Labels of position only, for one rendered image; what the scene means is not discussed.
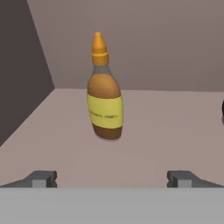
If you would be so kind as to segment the honey bottle with yellow label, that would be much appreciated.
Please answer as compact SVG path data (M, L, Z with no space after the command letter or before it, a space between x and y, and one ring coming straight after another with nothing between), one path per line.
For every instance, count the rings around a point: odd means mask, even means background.
M87 84L87 108L94 133L116 140L123 130L123 96L109 69L109 52L100 31L92 44L93 73Z

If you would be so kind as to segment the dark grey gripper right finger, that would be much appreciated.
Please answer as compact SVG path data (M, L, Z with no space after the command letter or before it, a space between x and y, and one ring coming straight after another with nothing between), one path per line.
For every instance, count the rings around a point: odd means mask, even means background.
M168 187L175 188L211 188L221 187L221 185L201 179L191 171L168 171Z

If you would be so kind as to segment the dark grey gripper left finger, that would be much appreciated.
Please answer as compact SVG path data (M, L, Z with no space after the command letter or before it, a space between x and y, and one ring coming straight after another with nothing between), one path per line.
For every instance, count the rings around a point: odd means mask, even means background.
M51 188L57 186L56 171L33 171L23 179L3 185L17 188Z

